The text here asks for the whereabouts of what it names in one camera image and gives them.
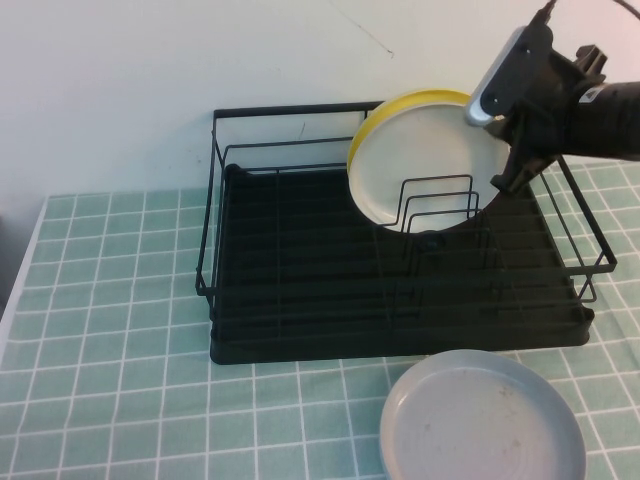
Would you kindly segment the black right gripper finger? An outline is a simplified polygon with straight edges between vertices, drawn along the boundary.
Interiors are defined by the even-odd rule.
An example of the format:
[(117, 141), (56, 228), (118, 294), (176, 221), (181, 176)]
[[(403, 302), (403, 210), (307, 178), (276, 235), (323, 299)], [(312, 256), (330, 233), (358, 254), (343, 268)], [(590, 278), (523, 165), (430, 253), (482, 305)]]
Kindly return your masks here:
[(517, 194), (556, 160), (556, 155), (542, 155), (526, 145), (513, 145), (504, 170), (494, 175), (490, 183), (503, 194)]
[(484, 126), (483, 130), (495, 139), (512, 142), (516, 130), (516, 118), (513, 116), (496, 118)]

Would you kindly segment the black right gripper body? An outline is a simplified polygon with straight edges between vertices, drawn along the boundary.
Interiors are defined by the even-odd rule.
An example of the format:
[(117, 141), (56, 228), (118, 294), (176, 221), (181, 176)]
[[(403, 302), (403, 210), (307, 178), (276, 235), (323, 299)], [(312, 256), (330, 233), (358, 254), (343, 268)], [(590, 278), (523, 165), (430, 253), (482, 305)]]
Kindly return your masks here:
[(594, 45), (571, 61), (551, 51), (520, 102), (525, 138), (541, 153), (603, 156), (606, 150), (607, 56)]

